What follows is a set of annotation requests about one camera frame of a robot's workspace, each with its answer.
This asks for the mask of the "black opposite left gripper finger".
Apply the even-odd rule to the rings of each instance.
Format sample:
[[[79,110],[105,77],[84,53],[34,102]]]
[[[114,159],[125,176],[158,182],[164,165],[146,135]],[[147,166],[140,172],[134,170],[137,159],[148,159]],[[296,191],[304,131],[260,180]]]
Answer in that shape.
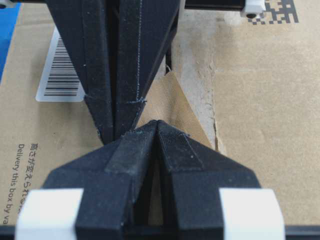
[[[105,0],[48,0],[47,7],[84,90],[103,144],[114,138]]]
[[[115,137],[134,129],[146,96],[177,33],[180,1],[121,0]]]

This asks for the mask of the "black gripper white mounts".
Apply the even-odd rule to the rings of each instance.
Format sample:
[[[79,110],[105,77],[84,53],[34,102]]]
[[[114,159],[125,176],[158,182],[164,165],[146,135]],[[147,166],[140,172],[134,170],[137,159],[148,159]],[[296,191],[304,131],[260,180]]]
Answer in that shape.
[[[264,0],[181,0],[186,10],[240,12],[242,17],[256,18],[266,11]]]

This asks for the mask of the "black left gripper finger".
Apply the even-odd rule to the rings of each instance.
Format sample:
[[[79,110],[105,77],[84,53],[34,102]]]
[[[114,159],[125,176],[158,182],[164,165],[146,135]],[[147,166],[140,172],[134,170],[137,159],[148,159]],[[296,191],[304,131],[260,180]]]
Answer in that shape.
[[[17,240],[121,240],[148,223],[155,120],[52,170],[27,195]]]
[[[275,192],[250,168],[157,122],[164,222],[181,240],[283,240]]]

